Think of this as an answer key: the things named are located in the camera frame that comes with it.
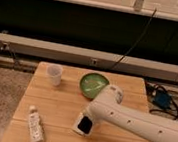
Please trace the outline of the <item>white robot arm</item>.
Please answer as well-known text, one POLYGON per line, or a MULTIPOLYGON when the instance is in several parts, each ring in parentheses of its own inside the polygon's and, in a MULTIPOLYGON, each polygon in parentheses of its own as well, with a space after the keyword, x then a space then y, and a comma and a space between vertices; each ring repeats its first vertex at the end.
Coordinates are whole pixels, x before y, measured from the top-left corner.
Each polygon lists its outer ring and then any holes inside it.
POLYGON ((150 142, 178 142, 178 121, 125 107, 123 99, 120 87, 107 85, 86 112, 92 121, 107 121, 150 142))

